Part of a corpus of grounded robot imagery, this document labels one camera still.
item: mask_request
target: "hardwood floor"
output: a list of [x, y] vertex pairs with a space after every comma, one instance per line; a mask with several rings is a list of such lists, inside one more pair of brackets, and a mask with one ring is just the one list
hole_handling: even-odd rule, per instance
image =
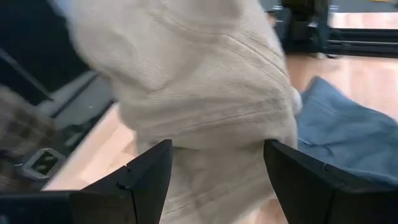
[[[398, 29], [398, 13], [341, 13], [333, 16], [334, 27]], [[398, 60], [344, 56], [317, 59], [308, 55], [287, 57], [294, 87], [302, 91], [315, 75], [337, 86], [358, 103], [398, 119]], [[135, 158], [134, 136], [112, 107], [70, 157], [45, 190], [81, 189]], [[279, 203], [270, 201], [241, 224], [287, 223]]]

